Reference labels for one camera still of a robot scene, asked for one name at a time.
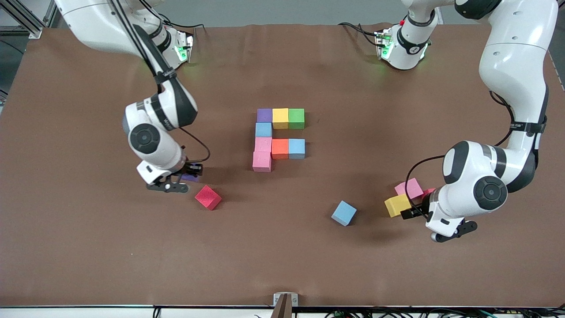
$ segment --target gray floor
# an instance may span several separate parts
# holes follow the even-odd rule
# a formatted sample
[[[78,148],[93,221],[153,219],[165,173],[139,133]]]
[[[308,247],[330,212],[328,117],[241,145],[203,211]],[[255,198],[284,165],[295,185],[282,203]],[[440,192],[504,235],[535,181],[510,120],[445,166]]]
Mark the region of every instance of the gray floor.
[[[179,24],[204,23],[207,27],[236,27],[248,24],[374,24],[398,22],[406,14],[400,0],[168,0],[156,7]],[[557,70],[565,74],[565,10],[561,10],[550,47]],[[441,9],[445,24],[468,24],[452,7]],[[24,51],[26,36],[2,36]],[[9,93],[21,54],[0,43],[0,89]]]

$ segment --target green wire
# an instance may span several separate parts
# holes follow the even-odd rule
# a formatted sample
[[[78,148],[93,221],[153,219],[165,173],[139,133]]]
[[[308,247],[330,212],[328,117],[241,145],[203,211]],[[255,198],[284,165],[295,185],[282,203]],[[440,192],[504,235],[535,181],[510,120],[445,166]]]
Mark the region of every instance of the green wire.
[[[494,316],[492,313],[490,312],[486,312],[482,309],[479,309],[480,312],[484,313],[485,315],[489,316],[490,318],[498,318],[497,316]]]

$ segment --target yellow cube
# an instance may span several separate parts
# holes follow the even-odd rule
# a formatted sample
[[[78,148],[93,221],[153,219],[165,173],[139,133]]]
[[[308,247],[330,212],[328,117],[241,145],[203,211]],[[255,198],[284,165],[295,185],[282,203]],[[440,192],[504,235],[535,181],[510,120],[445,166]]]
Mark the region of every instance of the yellow cube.
[[[273,108],[273,129],[288,129],[288,108]]]
[[[389,211],[390,217],[399,216],[400,212],[410,209],[412,206],[408,201],[406,194],[391,197],[385,201],[386,209]]]

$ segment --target toy block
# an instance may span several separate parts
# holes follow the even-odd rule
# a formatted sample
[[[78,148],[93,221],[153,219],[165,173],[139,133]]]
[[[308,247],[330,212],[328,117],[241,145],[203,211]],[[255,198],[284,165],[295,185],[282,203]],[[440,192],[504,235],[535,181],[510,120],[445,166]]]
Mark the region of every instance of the toy block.
[[[221,201],[221,197],[208,185],[204,186],[204,188],[202,188],[202,190],[200,190],[194,198],[210,211],[212,211]]]
[[[271,153],[271,144],[273,138],[271,137],[257,137],[255,138],[255,150],[257,152]]]
[[[288,128],[304,129],[304,108],[290,108],[288,110]]]
[[[200,176],[199,175],[191,175],[191,174],[183,174],[180,177],[180,179],[184,180],[184,181],[199,182]]]
[[[271,152],[253,153],[253,171],[255,172],[271,172]]]
[[[343,226],[347,226],[349,222],[351,222],[351,219],[353,218],[353,215],[355,215],[356,211],[357,209],[342,201],[333,212],[332,219],[336,220]]]
[[[271,123],[256,123],[255,137],[273,137],[273,125]]]
[[[402,211],[411,208],[406,194],[391,197],[390,199],[385,201],[385,205],[390,217],[399,216]]]
[[[271,154],[273,159],[288,159],[288,139],[273,139]]]
[[[422,197],[427,196],[428,194],[432,193],[436,188],[431,188],[431,189],[427,189],[424,191],[424,194],[422,194]]]
[[[289,139],[288,140],[288,158],[304,159],[306,157],[306,140],[305,139]]]
[[[273,108],[273,129],[288,129],[288,108]]]
[[[394,187],[397,195],[405,194],[404,184],[405,182],[402,182],[401,184]],[[413,199],[415,197],[421,196],[422,194],[424,194],[424,191],[422,191],[422,188],[418,184],[418,181],[416,181],[416,178],[408,180],[408,196]]]
[[[259,108],[257,110],[257,122],[258,123],[272,123],[273,122],[273,110],[270,108]]]

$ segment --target brown table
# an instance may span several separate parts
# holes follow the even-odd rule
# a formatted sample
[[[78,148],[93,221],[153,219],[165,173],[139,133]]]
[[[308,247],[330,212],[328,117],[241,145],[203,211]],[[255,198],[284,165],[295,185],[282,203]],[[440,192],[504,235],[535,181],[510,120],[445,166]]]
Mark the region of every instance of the brown table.
[[[212,157],[183,195],[145,189],[121,129],[125,106],[154,93],[141,60],[45,30],[0,118],[0,305],[263,304],[277,291],[305,306],[561,304],[565,98],[549,57],[550,124],[529,187],[444,244],[421,218],[386,217],[416,161],[506,133],[478,75],[488,34],[438,26],[422,63],[398,71],[343,27],[199,29],[178,73]],[[255,111],[284,107],[305,108],[307,127],[275,136],[306,138],[307,158],[254,173]],[[414,176],[442,185],[441,161]],[[212,212],[194,199],[204,184],[224,199]],[[330,218],[340,200],[358,208],[351,226]]]

